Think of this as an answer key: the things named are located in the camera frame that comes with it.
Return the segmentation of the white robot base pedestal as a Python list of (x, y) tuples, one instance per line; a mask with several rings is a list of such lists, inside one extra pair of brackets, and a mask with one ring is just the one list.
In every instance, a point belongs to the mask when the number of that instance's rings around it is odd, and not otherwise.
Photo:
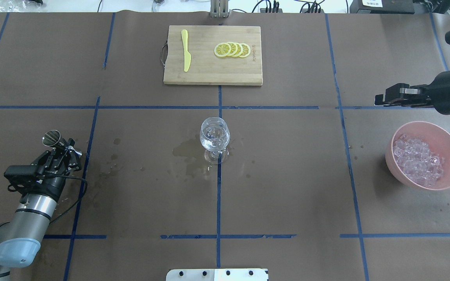
[(267, 269), (175, 269), (166, 274), (166, 281), (268, 281)]

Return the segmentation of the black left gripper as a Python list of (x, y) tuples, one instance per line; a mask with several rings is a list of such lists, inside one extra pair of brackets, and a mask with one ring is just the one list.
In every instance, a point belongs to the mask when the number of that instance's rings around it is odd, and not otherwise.
[(66, 176), (70, 172), (82, 170), (82, 158), (79, 158), (71, 150), (57, 149), (44, 151), (30, 165), (45, 168), (44, 175), (33, 187), (24, 188), (24, 194), (41, 194), (48, 196), (54, 201), (60, 198), (66, 183)]

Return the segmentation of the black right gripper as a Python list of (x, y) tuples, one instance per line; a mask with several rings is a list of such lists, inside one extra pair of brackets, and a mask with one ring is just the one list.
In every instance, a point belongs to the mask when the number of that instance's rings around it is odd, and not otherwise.
[(440, 73), (428, 85), (398, 83), (375, 96), (374, 105), (383, 107), (435, 108), (444, 115), (450, 114), (450, 71)]

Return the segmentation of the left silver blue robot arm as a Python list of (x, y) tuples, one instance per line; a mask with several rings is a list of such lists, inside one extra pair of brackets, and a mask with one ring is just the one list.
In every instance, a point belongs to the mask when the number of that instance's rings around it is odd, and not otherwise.
[(31, 164), (11, 165), (4, 172), (9, 192), (20, 194), (18, 207), (9, 222), (0, 223), (0, 281), (9, 281), (11, 269), (28, 267), (41, 248), (41, 242), (63, 193), (66, 180), (82, 169), (82, 152), (75, 140), (53, 137), (48, 132), (42, 143), (48, 147)]

